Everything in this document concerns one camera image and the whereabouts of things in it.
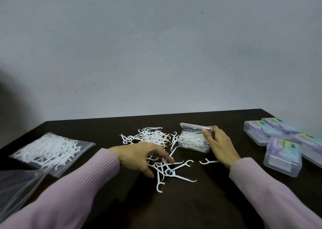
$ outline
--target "finger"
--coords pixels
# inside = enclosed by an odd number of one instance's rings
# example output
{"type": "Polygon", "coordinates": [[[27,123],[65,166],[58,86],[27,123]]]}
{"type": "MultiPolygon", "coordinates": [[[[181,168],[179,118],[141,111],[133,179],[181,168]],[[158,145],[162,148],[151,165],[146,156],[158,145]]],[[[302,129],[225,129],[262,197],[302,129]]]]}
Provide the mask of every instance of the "finger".
{"type": "Polygon", "coordinates": [[[153,172],[149,169],[149,166],[144,166],[143,169],[140,169],[142,173],[148,178],[154,178],[153,172]]]}
{"type": "Polygon", "coordinates": [[[209,142],[209,145],[210,146],[217,146],[218,142],[215,141],[212,137],[211,137],[211,134],[206,130],[206,129],[202,129],[202,134],[203,136],[206,138],[206,140],[209,142]]]}
{"type": "Polygon", "coordinates": [[[175,162],[175,160],[170,157],[170,155],[167,153],[166,150],[163,149],[162,146],[156,145],[153,147],[153,149],[151,151],[155,154],[158,154],[159,156],[161,156],[162,158],[164,158],[166,161],[168,161],[170,163],[175,162]]]}

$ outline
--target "ziplock bag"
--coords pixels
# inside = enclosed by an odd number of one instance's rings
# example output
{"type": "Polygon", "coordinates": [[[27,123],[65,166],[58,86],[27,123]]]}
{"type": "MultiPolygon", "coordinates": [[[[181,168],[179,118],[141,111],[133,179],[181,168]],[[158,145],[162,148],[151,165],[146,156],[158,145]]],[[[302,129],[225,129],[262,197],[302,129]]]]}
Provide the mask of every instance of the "ziplock bag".
{"type": "Polygon", "coordinates": [[[0,171],[0,223],[23,206],[46,174],[45,169],[0,171]]]}
{"type": "Polygon", "coordinates": [[[59,178],[86,150],[95,143],[72,140],[47,133],[19,149],[11,158],[18,159],[37,169],[46,168],[59,178]]]}

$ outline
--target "pink sleeve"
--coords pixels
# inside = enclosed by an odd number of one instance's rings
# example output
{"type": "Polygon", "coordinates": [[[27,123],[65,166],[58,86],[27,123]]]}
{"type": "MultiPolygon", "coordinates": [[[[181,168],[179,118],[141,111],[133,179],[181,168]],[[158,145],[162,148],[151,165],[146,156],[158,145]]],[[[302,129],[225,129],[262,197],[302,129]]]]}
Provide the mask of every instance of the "pink sleeve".
{"type": "Polygon", "coordinates": [[[252,158],[235,162],[229,177],[269,228],[322,228],[322,219],[252,158]]]}
{"type": "Polygon", "coordinates": [[[99,189],[119,171],[119,160],[107,149],[49,186],[38,199],[10,216],[0,229],[76,229],[82,227],[99,189]]]}

